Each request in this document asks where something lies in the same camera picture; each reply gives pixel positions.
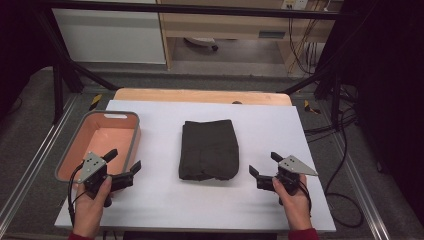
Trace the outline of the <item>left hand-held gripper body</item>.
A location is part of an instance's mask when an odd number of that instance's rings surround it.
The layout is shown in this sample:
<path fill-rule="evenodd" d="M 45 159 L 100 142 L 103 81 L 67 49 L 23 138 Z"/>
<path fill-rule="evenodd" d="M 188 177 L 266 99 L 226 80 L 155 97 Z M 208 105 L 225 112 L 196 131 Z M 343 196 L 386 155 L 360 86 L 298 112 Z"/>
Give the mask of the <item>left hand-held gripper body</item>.
<path fill-rule="evenodd" d="M 99 191 L 103 181 L 109 176 L 107 172 L 108 163 L 93 152 L 89 152 L 84 159 L 80 176 L 77 180 L 79 184 L 85 186 L 87 195 L 94 199 Z M 111 175 L 111 192 L 123 190 L 133 185 L 134 175 L 128 172 Z"/>

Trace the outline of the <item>wooden table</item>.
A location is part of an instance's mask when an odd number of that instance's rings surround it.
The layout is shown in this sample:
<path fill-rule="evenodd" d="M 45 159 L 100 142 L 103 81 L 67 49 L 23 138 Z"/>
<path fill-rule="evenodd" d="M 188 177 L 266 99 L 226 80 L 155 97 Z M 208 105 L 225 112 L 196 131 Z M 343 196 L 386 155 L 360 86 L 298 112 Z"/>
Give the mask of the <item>wooden table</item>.
<path fill-rule="evenodd" d="M 225 104 L 238 102 L 239 104 L 245 105 L 292 105 L 290 97 L 286 94 L 253 91 L 211 91 L 188 89 L 122 88 L 116 91 L 114 100 Z"/>

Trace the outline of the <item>white cabinet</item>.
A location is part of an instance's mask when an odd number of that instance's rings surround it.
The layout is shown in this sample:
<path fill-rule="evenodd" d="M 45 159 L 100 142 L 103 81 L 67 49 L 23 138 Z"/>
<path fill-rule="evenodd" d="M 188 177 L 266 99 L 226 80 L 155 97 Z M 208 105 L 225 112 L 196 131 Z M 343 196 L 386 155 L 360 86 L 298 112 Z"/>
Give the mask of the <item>white cabinet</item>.
<path fill-rule="evenodd" d="M 164 64 L 157 13 L 54 9 L 74 61 Z"/>

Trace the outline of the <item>black metal frame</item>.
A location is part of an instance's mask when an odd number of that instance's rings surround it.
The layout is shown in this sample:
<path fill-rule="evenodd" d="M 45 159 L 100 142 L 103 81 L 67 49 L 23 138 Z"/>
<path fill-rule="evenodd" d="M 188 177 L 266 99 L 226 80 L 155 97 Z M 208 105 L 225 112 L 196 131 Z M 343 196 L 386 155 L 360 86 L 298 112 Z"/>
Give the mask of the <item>black metal frame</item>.
<path fill-rule="evenodd" d="M 39 29 L 50 44 L 53 53 L 53 69 L 55 83 L 55 122 L 60 118 L 62 110 L 62 90 L 60 69 L 65 71 L 64 80 L 72 92 L 83 90 L 82 82 L 77 73 L 88 77 L 108 90 L 116 91 L 116 86 L 92 73 L 85 67 L 75 62 L 65 50 L 66 44 L 61 43 L 60 37 L 51 26 L 45 12 L 55 9 L 117 11 L 117 12 L 142 12 L 165 14 L 190 14 L 190 15 L 217 15 L 237 17 L 268 17 L 278 19 L 313 19 L 313 20 L 350 20 L 355 17 L 353 13 L 318 12 L 307 10 L 273 10 L 262 8 L 224 7 L 224 6 L 199 6 L 178 4 L 149 4 L 128 2 L 104 1 L 76 1 L 76 0 L 35 0 L 28 4 L 28 8 L 38 23 Z"/>

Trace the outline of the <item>white table mat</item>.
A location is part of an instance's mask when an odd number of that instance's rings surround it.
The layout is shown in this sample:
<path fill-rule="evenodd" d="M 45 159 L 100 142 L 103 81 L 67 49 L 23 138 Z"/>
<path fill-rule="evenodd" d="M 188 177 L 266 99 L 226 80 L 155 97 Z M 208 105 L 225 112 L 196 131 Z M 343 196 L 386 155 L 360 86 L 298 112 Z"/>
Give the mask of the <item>white table mat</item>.
<path fill-rule="evenodd" d="M 274 175 L 276 152 L 308 166 L 311 157 L 298 111 L 293 106 L 112 100 L 112 111 L 140 118 L 136 155 L 142 168 L 133 186 L 117 193 L 104 211 L 104 228 L 151 231 L 283 232 L 288 223 L 278 197 L 260 190 L 249 174 L 255 167 Z M 187 121 L 232 121 L 240 167 L 229 181 L 183 181 L 178 176 L 182 126 Z"/>

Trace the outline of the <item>dark garment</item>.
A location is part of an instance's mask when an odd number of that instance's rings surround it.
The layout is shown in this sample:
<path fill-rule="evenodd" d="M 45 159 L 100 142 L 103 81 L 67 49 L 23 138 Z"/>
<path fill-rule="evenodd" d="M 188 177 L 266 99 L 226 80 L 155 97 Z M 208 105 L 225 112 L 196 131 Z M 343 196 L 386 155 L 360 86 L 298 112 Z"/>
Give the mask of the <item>dark garment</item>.
<path fill-rule="evenodd" d="M 182 130 L 179 178 L 230 180 L 239 171 L 239 146 L 232 121 L 186 121 Z"/>

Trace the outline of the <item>yellow and black tape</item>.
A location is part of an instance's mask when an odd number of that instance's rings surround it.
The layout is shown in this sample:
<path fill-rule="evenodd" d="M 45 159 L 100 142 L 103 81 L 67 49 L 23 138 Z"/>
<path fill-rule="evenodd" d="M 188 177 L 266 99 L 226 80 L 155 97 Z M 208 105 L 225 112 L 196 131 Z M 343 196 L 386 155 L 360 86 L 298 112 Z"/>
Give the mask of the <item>yellow and black tape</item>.
<path fill-rule="evenodd" d="M 314 109 L 311 107 L 308 100 L 304 100 L 304 110 L 306 112 L 312 112 L 314 114 L 321 114 L 321 111 L 319 109 Z"/>
<path fill-rule="evenodd" d="M 98 105 L 98 103 L 100 102 L 101 98 L 102 98 L 102 94 L 96 94 L 94 96 L 94 98 L 92 99 L 92 102 L 90 104 L 90 107 L 89 107 L 89 110 L 88 111 L 95 110 L 96 107 L 97 107 L 97 105 Z"/>

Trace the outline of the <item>pink basket with grey rim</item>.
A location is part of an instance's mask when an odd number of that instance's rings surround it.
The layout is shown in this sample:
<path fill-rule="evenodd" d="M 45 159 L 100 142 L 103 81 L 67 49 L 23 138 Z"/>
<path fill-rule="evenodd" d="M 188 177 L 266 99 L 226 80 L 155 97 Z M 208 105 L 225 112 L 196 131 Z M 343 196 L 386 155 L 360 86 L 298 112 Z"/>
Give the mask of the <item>pink basket with grey rim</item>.
<path fill-rule="evenodd" d="M 136 113 L 91 111 L 73 134 L 56 167 L 55 177 L 66 182 L 89 152 L 104 156 L 112 149 L 116 149 L 118 155 L 107 164 L 108 173 L 126 172 L 136 160 L 140 137 L 140 119 Z"/>

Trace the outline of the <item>light wooden desk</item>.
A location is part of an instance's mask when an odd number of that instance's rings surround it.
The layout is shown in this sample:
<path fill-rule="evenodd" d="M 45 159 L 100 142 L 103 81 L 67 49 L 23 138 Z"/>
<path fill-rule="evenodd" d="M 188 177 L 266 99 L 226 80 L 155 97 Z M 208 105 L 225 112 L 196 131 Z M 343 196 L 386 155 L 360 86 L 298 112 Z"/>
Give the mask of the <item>light wooden desk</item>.
<path fill-rule="evenodd" d="M 283 0 L 156 0 L 156 2 L 288 10 L 281 8 Z M 308 0 L 305 10 L 324 12 L 326 4 L 327 0 Z M 161 13 L 159 19 L 162 35 L 166 40 L 189 37 L 275 41 L 286 70 L 290 73 L 300 68 L 304 47 L 309 43 L 325 43 L 335 24 L 333 20 L 165 13 Z"/>

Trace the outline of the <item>aluminium rail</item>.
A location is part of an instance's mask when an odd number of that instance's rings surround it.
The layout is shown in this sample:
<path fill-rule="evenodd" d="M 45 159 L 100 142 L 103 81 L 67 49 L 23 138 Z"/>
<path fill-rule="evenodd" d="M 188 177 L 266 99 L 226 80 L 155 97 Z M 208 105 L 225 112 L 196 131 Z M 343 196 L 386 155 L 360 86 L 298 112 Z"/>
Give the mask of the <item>aluminium rail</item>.
<path fill-rule="evenodd" d="M 371 230 L 371 233 L 374 236 L 374 239 L 390 240 L 390 234 L 379 214 L 373 198 L 358 169 L 356 168 L 352 157 L 348 153 L 347 140 L 343 137 L 341 132 L 337 132 L 334 136 L 334 139 L 337 143 L 339 152 L 341 153 L 342 160 L 344 161 L 346 174 L 352 184 L 355 196 Z"/>
<path fill-rule="evenodd" d="M 57 138 L 62 132 L 62 129 L 74 108 L 77 98 L 78 96 L 76 94 L 72 94 L 66 101 L 63 115 L 50 127 L 46 137 L 43 139 L 43 142 L 33 156 L 29 166 L 26 168 L 26 171 L 19 180 L 17 186 L 13 190 L 11 196 L 8 198 L 5 206 L 0 211 L 0 235 L 6 232 L 8 226 L 12 222 L 27 192 L 34 182 L 34 179 L 38 175 Z"/>

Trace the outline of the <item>dark curtain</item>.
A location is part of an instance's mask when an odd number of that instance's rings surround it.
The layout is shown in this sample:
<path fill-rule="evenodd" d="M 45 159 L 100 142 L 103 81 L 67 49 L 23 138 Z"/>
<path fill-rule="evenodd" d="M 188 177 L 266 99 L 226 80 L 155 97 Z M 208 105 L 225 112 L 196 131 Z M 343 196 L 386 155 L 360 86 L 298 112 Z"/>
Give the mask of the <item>dark curtain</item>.
<path fill-rule="evenodd" d="M 51 64 L 28 0 L 0 0 L 0 121 L 32 74 Z"/>
<path fill-rule="evenodd" d="M 377 159 L 424 225 L 424 0 L 378 0 L 346 76 Z"/>

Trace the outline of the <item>white wall socket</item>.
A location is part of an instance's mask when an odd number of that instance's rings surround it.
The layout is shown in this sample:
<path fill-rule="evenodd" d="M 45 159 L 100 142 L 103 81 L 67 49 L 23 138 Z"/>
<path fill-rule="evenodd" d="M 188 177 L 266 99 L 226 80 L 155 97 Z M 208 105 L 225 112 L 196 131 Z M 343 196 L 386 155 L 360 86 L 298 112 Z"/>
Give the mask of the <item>white wall socket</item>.
<path fill-rule="evenodd" d="M 282 9 L 305 10 L 308 0 L 283 0 Z"/>

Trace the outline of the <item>person's right hand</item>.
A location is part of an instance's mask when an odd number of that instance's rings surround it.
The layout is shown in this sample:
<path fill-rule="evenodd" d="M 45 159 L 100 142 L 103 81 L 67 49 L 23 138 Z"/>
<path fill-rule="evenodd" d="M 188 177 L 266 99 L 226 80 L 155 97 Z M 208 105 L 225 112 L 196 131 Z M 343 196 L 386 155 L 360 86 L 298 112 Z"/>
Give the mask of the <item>person's right hand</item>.
<path fill-rule="evenodd" d="M 298 191 L 295 195 L 290 195 L 277 178 L 273 178 L 272 182 L 274 190 L 282 201 L 289 229 L 292 231 L 311 229 L 309 200 L 305 193 Z"/>

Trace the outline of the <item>person's left hand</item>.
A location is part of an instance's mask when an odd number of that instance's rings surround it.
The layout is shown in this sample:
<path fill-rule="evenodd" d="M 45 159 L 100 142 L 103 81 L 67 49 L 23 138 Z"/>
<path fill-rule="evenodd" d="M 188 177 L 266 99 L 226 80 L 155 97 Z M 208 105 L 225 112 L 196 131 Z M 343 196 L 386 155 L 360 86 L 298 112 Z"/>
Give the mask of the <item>person's left hand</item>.
<path fill-rule="evenodd" d="M 85 186 L 78 186 L 79 198 L 75 203 L 75 220 L 73 233 L 80 236 L 95 238 L 100 228 L 103 208 L 106 198 L 109 196 L 112 178 L 107 176 L 99 188 L 94 199 L 85 193 Z"/>

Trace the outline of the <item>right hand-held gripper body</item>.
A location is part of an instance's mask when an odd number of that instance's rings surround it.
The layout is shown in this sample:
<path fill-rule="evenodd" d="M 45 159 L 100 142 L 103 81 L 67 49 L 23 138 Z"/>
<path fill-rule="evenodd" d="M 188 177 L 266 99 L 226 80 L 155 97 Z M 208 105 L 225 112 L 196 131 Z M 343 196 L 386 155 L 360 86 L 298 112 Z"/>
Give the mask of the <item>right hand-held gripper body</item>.
<path fill-rule="evenodd" d="M 309 196 L 307 187 L 300 180 L 300 174 L 318 176 L 318 173 L 311 167 L 297 157 L 289 155 L 283 157 L 283 160 L 277 163 L 277 173 L 274 177 L 283 184 L 288 194 L 295 195 L 298 190 L 301 190 Z M 265 176 L 259 173 L 259 177 L 256 179 L 257 188 L 276 192 L 272 184 L 272 178 L 272 176 Z"/>

